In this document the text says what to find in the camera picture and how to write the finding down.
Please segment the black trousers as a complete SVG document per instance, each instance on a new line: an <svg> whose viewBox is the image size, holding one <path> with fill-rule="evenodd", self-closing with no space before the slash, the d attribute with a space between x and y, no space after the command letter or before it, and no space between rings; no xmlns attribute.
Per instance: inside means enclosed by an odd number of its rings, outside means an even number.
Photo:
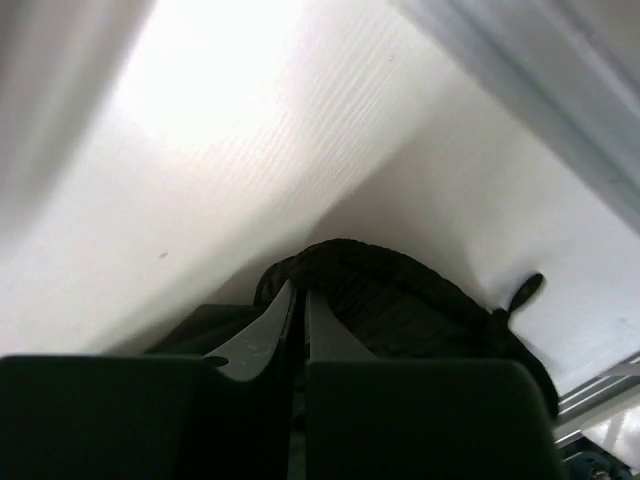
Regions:
<svg viewBox="0 0 640 480"><path fill-rule="evenodd" d="M511 330L512 315L541 289L530 274L507 307L489 310L435 270L394 250L351 239L312 245L270 266L249 305L197 307L149 354L205 355L253 323L290 283L319 292L335 317L381 358L488 358L521 364L540 389L551 418L559 394L542 362Z"/></svg>

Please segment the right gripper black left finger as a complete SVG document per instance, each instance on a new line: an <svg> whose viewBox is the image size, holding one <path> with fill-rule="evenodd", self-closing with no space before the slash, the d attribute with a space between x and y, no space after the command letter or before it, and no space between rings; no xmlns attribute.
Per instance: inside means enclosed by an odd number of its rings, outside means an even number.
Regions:
<svg viewBox="0 0 640 480"><path fill-rule="evenodd" d="M5 479L283 479L296 294L205 355L9 356Z"/></svg>

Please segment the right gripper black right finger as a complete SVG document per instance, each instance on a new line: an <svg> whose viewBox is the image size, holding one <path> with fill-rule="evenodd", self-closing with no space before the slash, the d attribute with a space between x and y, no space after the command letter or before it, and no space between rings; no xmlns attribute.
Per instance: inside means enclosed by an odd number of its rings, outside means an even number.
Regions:
<svg viewBox="0 0 640 480"><path fill-rule="evenodd" d="M563 479L542 395L501 360L383 360L310 293L310 479Z"/></svg>

